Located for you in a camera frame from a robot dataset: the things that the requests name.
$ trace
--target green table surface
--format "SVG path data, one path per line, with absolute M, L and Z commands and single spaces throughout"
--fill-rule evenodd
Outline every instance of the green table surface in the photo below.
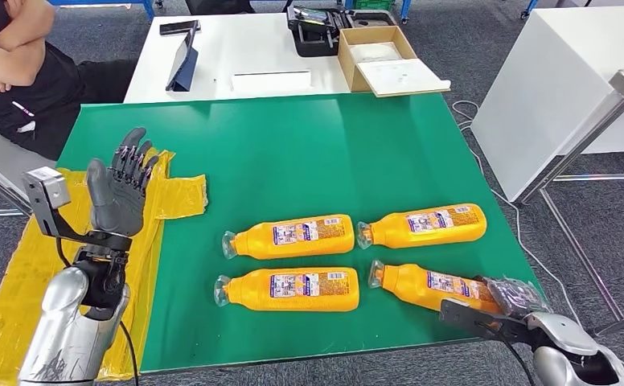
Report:
M 337 355 L 471 338 L 436 312 L 369 289 L 373 259 L 473 277 L 536 278 L 440 94 L 369 93 L 177 104 L 85 106 L 59 160 L 84 170 L 145 126 L 174 151 L 171 177 L 207 175 L 207 211 L 167 221 L 143 372 Z M 227 261 L 224 231 L 263 221 L 346 213 L 372 222 L 395 211 L 476 203 L 488 227 L 464 244 L 258 261 Z M 219 308 L 213 284 L 260 268 L 350 266 L 360 301 L 346 313 Z

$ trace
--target smartphone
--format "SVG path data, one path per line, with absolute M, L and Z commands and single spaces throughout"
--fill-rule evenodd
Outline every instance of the smartphone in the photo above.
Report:
M 198 20 L 190 20 L 188 22 L 161 24 L 161 36 L 186 34 L 196 26 L 197 31 L 201 31 L 201 23 Z

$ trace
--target yellow plastic sheet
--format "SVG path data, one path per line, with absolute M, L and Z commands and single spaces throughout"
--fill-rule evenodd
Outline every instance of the yellow plastic sheet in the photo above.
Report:
M 138 362 L 144 353 L 154 300 L 163 220 L 202 214 L 207 205 L 204 175 L 189 179 L 167 178 L 172 156 L 166 151 L 159 155 L 146 191 L 144 227 L 133 238 L 125 270 L 131 298 L 122 320 L 129 329 Z M 60 213 L 76 232 L 83 234 L 91 227 L 85 174 L 83 171 L 60 172 L 71 194 L 71 203 L 62 207 Z M 74 257 L 79 247 L 78 243 L 64 241 L 66 257 Z M 0 285 L 0 385 L 17 383 L 18 369 L 37 326 L 47 283 L 61 269 L 63 264 L 56 253 L 55 239 L 44 236 L 35 217 L 31 217 Z M 125 336 L 118 330 L 113 346 L 104 357 L 99 378 L 121 380 L 132 375 Z

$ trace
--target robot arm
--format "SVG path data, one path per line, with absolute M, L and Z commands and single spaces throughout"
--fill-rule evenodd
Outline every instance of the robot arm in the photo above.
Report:
M 443 300 L 440 320 L 484 339 L 530 345 L 544 386 L 624 386 L 620 359 L 563 315 L 531 312 L 518 320 Z
M 158 161 L 144 159 L 151 142 L 132 130 L 109 169 L 94 159 L 87 170 L 93 230 L 73 231 L 59 214 L 70 203 L 63 176 L 43 167 L 24 177 L 40 230 L 46 236 L 84 243 L 74 261 L 49 282 L 42 315 L 18 374 L 21 384 L 93 384 L 104 353 L 113 344 L 129 301 L 125 265 L 133 236 L 142 229 L 146 186 Z M 81 306 L 89 306 L 85 314 Z

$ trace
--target barcode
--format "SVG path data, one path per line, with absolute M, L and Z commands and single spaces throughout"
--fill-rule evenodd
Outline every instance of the barcode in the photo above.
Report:
M 329 278 L 329 280 L 338 280 L 338 279 L 344 279 L 345 273 L 344 272 L 329 272 L 326 276 Z

